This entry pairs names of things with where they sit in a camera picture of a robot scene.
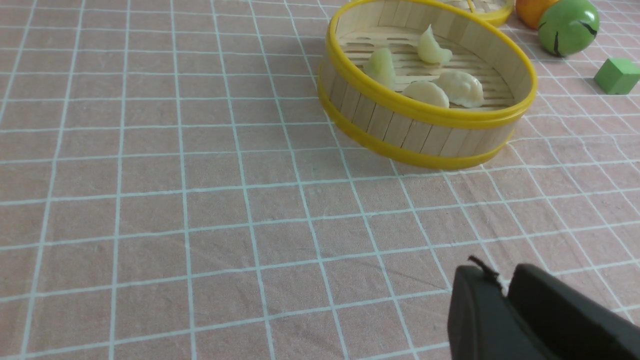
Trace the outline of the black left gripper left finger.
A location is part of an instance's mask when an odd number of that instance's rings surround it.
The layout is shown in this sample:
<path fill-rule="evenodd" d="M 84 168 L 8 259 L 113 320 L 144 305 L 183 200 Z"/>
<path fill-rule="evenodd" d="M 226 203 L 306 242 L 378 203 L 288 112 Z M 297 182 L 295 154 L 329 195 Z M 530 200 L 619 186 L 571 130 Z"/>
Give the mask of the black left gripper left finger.
<path fill-rule="evenodd" d="M 503 294 L 499 273 L 475 255 L 459 265 L 447 319 L 453 360 L 554 360 Z"/>

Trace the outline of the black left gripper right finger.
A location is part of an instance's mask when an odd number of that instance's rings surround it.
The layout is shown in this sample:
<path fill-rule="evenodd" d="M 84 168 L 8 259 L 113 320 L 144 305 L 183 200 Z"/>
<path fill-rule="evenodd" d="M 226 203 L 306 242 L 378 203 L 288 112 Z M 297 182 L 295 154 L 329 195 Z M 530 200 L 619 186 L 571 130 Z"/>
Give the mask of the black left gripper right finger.
<path fill-rule="evenodd" d="M 563 360 L 638 360 L 639 326 L 530 263 L 518 264 L 507 294 L 537 337 Z"/>

